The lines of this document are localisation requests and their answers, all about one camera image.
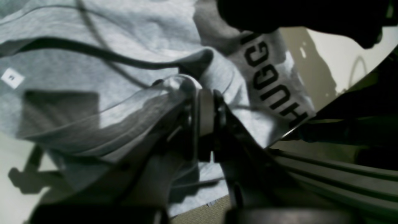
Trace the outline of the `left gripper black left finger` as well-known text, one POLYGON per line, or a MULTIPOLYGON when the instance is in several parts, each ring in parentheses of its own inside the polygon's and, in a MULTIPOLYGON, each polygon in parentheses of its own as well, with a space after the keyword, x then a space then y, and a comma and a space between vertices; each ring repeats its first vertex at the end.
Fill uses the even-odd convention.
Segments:
POLYGON ((52 204, 39 205, 31 224, 167 224, 175 174, 197 160, 199 90, 164 115, 127 155, 93 184, 52 204))

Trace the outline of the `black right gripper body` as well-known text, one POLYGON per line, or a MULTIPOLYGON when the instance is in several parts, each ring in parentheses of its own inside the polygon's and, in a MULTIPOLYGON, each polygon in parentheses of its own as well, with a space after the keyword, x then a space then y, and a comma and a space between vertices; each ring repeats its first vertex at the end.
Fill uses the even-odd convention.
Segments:
POLYGON ((306 27, 340 35, 370 49, 392 26, 391 0, 219 0, 223 20, 238 30, 269 34, 280 27, 306 27))

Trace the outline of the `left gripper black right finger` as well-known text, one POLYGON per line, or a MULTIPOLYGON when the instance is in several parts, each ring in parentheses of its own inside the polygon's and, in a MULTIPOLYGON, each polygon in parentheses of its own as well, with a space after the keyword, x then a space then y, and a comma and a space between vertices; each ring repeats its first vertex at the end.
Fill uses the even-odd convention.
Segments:
POLYGON ((259 146, 219 91, 205 90, 205 159, 219 163, 225 224, 354 224, 354 214, 304 189, 259 146))

